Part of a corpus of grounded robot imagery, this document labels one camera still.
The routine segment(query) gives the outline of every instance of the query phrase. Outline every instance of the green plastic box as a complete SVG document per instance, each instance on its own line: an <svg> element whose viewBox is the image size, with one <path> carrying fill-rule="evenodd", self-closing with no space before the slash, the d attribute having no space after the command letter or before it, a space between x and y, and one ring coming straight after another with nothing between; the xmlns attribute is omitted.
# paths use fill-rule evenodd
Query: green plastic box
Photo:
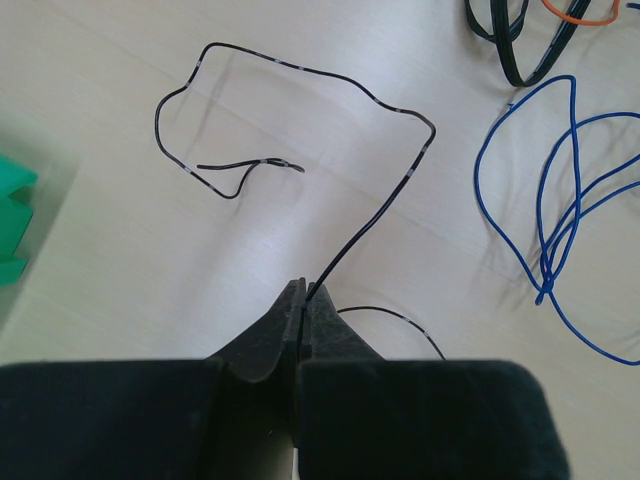
<svg viewBox="0 0 640 480"><path fill-rule="evenodd" d="M22 187L36 183L38 175L0 155L0 286L14 283L22 275L26 259L13 254L31 221L33 211L12 198Z"/></svg>

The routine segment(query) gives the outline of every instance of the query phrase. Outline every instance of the white surface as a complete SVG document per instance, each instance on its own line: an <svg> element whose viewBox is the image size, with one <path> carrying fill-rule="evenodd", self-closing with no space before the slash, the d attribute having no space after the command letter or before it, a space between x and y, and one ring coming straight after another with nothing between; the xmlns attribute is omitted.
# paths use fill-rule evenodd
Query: white surface
<svg viewBox="0 0 640 480"><path fill-rule="evenodd" d="M531 3L517 43L523 72L557 25ZM610 2L593 3L598 18ZM259 168L227 202L180 171L155 145L154 109L206 43L233 42L352 76L439 128L394 207L330 277L336 305L395 308L449 357L526 366L546 389L575 478L637 478L640 370L592 353L548 301L535 307L478 213L473 161L513 89L461 2L5 0L2 12L0 148L41 181L22 247L34 259L0 295L0 361L208 355L289 279L313 280L404 174L426 135L417 122L341 82L227 51L212 51L186 100L168 105L167 146L189 165L281 156L307 173ZM579 29L552 74L578 77L580 118L640 110L638 45L637 11ZM524 250L540 165L568 125L566 98L566 87L545 94L487 159L489 205ZM586 175L637 153L639 132L626 121L585 130ZM208 178L231 190L239 174ZM640 358L637 199L584 222L557 285L570 317L629 358ZM393 318L348 321L386 357L434 357Z"/></svg>

